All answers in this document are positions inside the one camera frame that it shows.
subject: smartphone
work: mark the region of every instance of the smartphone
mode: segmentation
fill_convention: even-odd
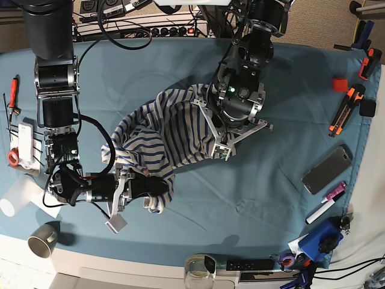
[[[34,127],[29,123],[19,124],[19,162],[21,165],[31,166],[33,163],[33,133]]]
[[[311,194],[317,194],[351,165],[351,158],[342,146],[302,177],[302,183]]]

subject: red screwdriver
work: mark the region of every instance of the red screwdriver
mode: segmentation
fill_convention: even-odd
[[[19,87],[19,80],[15,77],[12,79],[11,92],[10,92],[10,103],[8,108],[10,109],[10,122],[12,121],[13,110],[16,108],[16,93]]]

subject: blue and white striped cloth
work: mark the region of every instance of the blue and white striped cloth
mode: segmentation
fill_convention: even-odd
[[[116,161],[125,170],[146,176],[162,177],[169,190],[160,197],[144,198],[143,207],[161,213],[173,199],[174,169],[211,158],[214,137],[194,98],[202,99],[203,84],[188,90],[169,89],[154,101],[126,116],[111,136]],[[108,163],[107,144],[102,146],[102,161]]]

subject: blue tool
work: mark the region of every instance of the blue tool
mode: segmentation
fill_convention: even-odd
[[[367,21],[361,35],[360,35],[360,38],[359,40],[357,41],[357,43],[353,43],[351,45],[351,47],[353,49],[362,49],[362,45],[365,43],[365,41],[367,41],[367,39],[369,38],[371,32],[372,32],[372,29],[373,29],[373,26],[374,26],[374,22],[373,21]]]
[[[307,283],[309,283],[309,274],[307,270],[299,272],[296,280],[287,283],[281,286],[281,289],[290,289],[290,288],[304,288]]]
[[[332,219],[324,220],[298,243],[301,251],[315,263],[322,260],[343,239],[339,227]]]

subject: phone case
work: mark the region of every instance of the phone case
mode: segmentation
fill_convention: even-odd
[[[351,158],[342,146],[302,177],[302,183],[311,194],[317,194],[351,165]]]

